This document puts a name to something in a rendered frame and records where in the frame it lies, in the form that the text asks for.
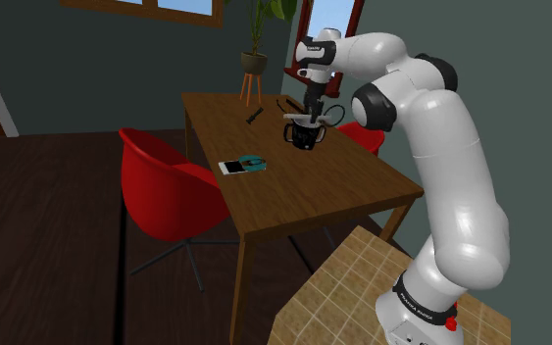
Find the black thin pen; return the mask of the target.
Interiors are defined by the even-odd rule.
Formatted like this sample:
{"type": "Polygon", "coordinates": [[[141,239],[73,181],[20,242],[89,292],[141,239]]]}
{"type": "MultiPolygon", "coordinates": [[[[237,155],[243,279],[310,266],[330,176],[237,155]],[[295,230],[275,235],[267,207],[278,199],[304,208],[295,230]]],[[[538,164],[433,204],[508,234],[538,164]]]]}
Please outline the black thin pen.
{"type": "Polygon", "coordinates": [[[304,113],[304,110],[300,106],[298,106],[295,102],[293,102],[292,100],[286,98],[286,99],[283,99],[283,102],[285,102],[287,104],[286,108],[284,108],[282,106],[282,104],[280,103],[280,99],[276,99],[277,106],[284,113],[287,113],[287,114],[303,114],[304,113]]]}

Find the red shell chair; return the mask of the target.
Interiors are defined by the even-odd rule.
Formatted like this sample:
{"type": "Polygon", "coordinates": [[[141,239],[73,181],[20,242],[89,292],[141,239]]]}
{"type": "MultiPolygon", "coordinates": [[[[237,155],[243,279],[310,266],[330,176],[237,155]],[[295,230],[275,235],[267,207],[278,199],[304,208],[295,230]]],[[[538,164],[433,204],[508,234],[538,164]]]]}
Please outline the red shell chair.
{"type": "Polygon", "coordinates": [[[119,135],[124,142],[121,185],[127,213],[145,234],[175,245],[130,273],[184,248],[204,291],[191,247],[203,245],[196,237],[229,217],[214,174],[146,131],[124,127],[119,135]]]}
{"type": "Polygon", "coordinates": [[[370,130],[361,127],[358,123],[346,123],[337,128],[356,143],[378,155],[379,148],[383,144],[385,135],[382,130],[370,130]]]}

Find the potted plant on wooden stool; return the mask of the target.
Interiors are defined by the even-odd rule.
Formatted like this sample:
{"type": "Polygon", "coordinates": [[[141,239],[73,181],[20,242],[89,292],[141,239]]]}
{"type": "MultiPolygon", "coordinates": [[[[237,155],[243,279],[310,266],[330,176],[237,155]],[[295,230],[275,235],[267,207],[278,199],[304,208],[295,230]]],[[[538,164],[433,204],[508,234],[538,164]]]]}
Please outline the potted plant on wooden stool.
{"type": "Polygon", "coordinates": [[[244,71],[240,98],[246,97],[249,105],[253,81],[256,81],[258,101],[262,103],[262,74],[268,57],[258,52],[264,33],[265,21],[277,18],[291,22],[296,14],[298,0],[247,0],[247,15],[250,27],[251,49],[241,53],[241,67],[244,71]]]}

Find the red framed window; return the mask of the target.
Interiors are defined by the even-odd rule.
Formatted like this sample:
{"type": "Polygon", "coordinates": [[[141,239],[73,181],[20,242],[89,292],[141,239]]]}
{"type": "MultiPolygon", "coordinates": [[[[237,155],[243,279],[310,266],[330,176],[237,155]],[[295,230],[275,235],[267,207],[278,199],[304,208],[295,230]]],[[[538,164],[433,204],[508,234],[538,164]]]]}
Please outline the red framed window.
{"type": "Polygon", "coordinates": [[[306,36],[317,37],[323,28],[336,28],[342,37],[354,35],[365,0],[297,0],[284,65],[281,94],[301,102],[306,82],[297,75],[297,43],[306,36]]]}

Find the brown wooden table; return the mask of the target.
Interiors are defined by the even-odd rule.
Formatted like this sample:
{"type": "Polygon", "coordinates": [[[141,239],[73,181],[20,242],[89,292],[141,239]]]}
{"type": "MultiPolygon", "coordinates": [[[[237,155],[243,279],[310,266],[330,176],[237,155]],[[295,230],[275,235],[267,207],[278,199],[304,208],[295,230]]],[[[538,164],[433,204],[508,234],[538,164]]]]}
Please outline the brown wooden table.
{"type": "Polygon", "coordinates": [[[335,129],[312,150],[283,139],[286,123],[265,95],[246,105],[230,93],[184,92],[186,132],[196,133],[240,236],[229,344],[240,345],[248,288],[258,244],[333,223],[389,211],[381,239],[392,238],[424,194],[414,181],[335,129]],[[264,111],[248,124],[260,107],[264,111]],[[263,171],[223,175],[219,162],[257,155],[263,171]]]}

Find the brown wooden framed window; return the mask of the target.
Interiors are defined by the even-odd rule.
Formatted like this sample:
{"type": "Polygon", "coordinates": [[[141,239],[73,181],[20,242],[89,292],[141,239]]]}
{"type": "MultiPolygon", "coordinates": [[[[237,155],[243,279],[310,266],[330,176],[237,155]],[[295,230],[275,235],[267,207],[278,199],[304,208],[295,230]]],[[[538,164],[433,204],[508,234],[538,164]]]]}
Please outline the brown wooden framed window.
{"type": "Polygon", "coordinates": [[[158,0],[141,0],[140,4],[120,0],[59,0],[61,6],[139,18],[206,27],[223,27],[224,0],[211,0],[210,16],[161,8],[158,0]]]}

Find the tan tiled robot stand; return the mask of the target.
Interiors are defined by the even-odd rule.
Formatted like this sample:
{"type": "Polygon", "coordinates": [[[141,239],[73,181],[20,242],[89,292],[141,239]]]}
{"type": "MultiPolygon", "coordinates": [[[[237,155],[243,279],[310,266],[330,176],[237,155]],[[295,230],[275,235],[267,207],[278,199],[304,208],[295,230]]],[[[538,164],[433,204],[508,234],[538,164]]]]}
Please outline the tan tiled robot stand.
{"type": "Polygon", "coordinates": [[[410,322],[385,327],[376,314],[412,262],[357,226],[276,314],[267,345],[437,345],[410,322]]]}

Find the black two-handled mug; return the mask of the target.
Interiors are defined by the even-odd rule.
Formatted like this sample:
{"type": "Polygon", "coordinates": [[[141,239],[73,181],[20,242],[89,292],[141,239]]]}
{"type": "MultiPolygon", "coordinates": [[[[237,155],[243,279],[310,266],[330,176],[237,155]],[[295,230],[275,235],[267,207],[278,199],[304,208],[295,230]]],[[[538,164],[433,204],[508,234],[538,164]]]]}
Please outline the black two-handled mug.
{"type": "Polygon", "coordinates": [[[287,123],[283,130],[283,139],[301,150],[312,150],[326,136],[326,127],[319,125],[307,127],[295,121],[287,123]]]}

